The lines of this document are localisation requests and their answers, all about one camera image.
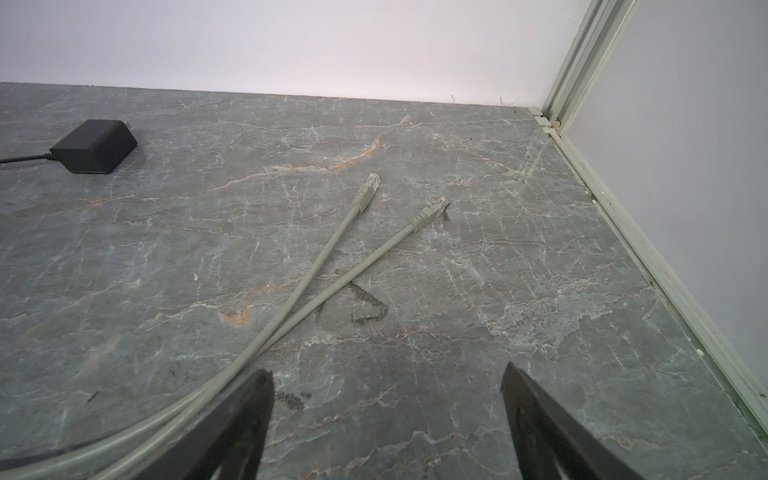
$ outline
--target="white wall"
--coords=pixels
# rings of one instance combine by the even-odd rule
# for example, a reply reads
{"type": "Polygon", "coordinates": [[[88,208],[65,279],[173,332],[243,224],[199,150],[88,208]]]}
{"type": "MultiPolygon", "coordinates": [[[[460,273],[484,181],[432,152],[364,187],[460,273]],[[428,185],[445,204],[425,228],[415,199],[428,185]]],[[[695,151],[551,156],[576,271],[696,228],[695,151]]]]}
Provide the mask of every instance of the white wall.
{"type": "Polygon", "coordinates": [[[542,106],[589,0],[0,0],[0,81],[542,106]]]}
{"type": "Polygon", "coordinates": [[[768,386],[768,2],[643,0],[566,136],[768,386]]]}

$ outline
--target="power cord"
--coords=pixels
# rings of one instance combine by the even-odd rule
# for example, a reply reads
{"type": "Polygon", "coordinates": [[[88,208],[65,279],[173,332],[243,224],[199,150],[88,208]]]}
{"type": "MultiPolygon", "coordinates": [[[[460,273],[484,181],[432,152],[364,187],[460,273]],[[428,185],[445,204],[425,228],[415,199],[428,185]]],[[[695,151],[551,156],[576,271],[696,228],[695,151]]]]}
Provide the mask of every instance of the power cord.
{"type": "Polygon", "coordinates": [[[18,161],[27,161],[27,160],[56,160],[56,157],[53,156],[53,154],[42,154],[42,155],[28,155],[27,157],[11,157],[11,158],[3,158],[0,160],[0,164],[12,164],[14,162],[18,161]]]}

